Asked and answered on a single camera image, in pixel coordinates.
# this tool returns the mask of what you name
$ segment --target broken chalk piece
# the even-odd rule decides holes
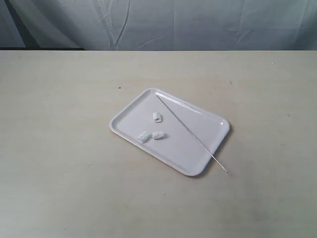
[[[162,122],[162,115],[160,113],[153,113],[153,120],[155,122]]]
[[[140,143],[144,143],[148,140],[149,137],[150,137],[150,134],[147,131],[144,131],[142,134],[138,136],[138,141]]]
[[[156,132],[153,132],[153,133],[152,133],[152,138],[153,138],[154,140],[161,139],[161,138],[163,138],[163,137],[165,137],[165,134],[164,134],[163,131],[156,131]]]

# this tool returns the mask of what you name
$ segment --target white object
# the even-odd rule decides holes
[[[165,134],[164,134],[163,131],[156,131],[156,132],[152,133],[152,138],[154,140],[161,139],[161,138],[164,138],[164,137],[165,137]]]
[[[157,122],[162,122],[162,115],[160,113],[153,113],[153,120]]]
[[[111,130],[185,175],[200,174],[211,159],[210,154],[157,98],[157,95],[214,154],[229,131],[229,123],[219,116],[156,88],[145,90],[115,116],[109,125]],[[147,119],[151,108],[156,108],[164,114],[163,126],[169,138],[160,141],[150,140],[146,144],[136,143],[134,135],[138,131],[157,130],[158,125]]]
[[[144,143],[148,140],[149,137],[150,137],[150,134],[147,131],[144,131],[142,132],[142,134],[138,136],[138,141],[140,143]]]

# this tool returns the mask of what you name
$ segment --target fabric backdrop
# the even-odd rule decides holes
[[[41,47],[316,50],[317,0],[10,0]]]

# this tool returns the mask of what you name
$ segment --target thin wire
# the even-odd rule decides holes
[[[163,100],[156,95],[157,98],[166,106],[166,108],[174,115],[174,117],[176,117],[176,119],[186,128],[186,130],[197,140],[197,142],[208,152],[208,154],[211,155],[211,157],[223,168],[223,170],[226,171],[226,173],[228,174],[229,172],[224,168],[224,166],[221,165],[221,163],[213,156],[213,154],[206,148],[205,145],[203,145],[203,143],[194,135],[194,133],[178,118],[178,116],[168,107],[168,105],[165,104],[165,102],[163,102]]]

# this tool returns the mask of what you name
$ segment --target rectangular tray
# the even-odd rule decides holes
[[[157,88],[149,88],[141,93],[111,120],[110,129],[182,174],[200,174],[211,156],[156,95],[212,154],[215,153],[229,131],[229,122]],[[153,112],[161,113],[163,122],[155,123]],[[136,138],[143,131],[163,131],[166,137],[159,140],[150,138],[141,144]]]

